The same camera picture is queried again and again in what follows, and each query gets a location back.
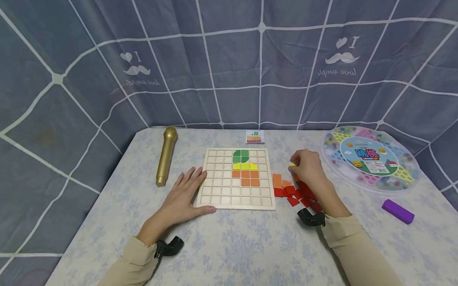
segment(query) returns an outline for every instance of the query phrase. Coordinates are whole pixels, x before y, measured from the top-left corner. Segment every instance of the purple rectangular block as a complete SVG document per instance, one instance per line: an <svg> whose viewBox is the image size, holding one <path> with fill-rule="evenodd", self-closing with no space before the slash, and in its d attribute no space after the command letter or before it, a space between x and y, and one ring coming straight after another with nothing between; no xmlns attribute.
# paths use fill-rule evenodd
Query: purple rectangular block
<svg viewBox="0 0 458 286"><path fill-rule="evenodd" d="M413 213L396 204L392 200L386 200L382 205L382 209L402 220L405 224L410 224L415 217Z"/></svg>

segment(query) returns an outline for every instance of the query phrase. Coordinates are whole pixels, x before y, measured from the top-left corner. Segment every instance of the light blue tablecloth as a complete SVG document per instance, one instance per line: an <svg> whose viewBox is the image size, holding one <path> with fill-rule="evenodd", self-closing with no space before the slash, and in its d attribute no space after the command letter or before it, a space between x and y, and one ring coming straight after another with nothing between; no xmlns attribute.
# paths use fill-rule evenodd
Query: light blue tablecloth
<svg viewBox="0 0 458 286"><path fill-rule="evenodd" d="M137 133L111 179L48 281L48 285L95 285L127 240L161 205L175 178L203 164L207 147L244 147L244 130L178 129L166 187L155 185L163 128ZM326 131L265 131L272 172L290 178L297 149L320 150ZM415 214L405 225L384 210L386 199L355 189L323 163L344 203L361 221L406 285L458 285L458 215L422 175L410 194L393 200ZM217 210L170 230L185 241L165 257L150 285L344 285L317 228L303 226L276 198L275 211Z"/></svg>

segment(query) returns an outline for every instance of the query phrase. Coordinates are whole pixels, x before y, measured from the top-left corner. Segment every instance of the backdrop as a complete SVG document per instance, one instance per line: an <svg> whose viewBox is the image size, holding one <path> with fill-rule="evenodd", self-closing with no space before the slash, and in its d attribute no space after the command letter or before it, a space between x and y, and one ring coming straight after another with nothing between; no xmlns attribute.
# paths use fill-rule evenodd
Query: backdrop
<svg viewBox="0 0 458 286"><path fill-rule="evenodd" d="M458 207L454 0L2 0L0 16L2 285L46 281L155 125L383 130Z"/></svg>

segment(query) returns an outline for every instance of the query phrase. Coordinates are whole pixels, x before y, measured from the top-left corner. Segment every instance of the black clip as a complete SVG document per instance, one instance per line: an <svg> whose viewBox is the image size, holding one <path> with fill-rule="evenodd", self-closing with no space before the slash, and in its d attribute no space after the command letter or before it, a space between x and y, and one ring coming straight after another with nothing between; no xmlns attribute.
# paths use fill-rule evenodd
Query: black clip
<svg viewBox="0 0 458 286"><path fill-rule="evenodd" d="M158 240L156 243L156 254L154 258L159 262L163 256L174 256L183 248L185 242L178 236L174 237L172 241L167 244L164 240Z"/></svg>
<svg viewBox="0 0 458 286"><path fill-rule="evenodd" d="M325 216L324 213L319 212L316 215L312 215L308 209L303 208L297 212L300 220L306 225L310 227L317 227L317 226L325 226Z"/></svg>

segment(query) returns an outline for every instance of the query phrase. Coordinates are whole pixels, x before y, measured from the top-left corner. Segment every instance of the cartoon sticker label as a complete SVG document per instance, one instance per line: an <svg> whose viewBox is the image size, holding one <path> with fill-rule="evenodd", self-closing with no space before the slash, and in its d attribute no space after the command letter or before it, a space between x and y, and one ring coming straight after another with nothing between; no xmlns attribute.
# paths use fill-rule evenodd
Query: cartoon sticker label
<svg viewBox="0 0 458 286"><path fill-rule="evenodd" d="M368 138L346 138L340 143L340 152L351 166L372 176L391 176L399 168L398 159L391 150Z"/></svg>

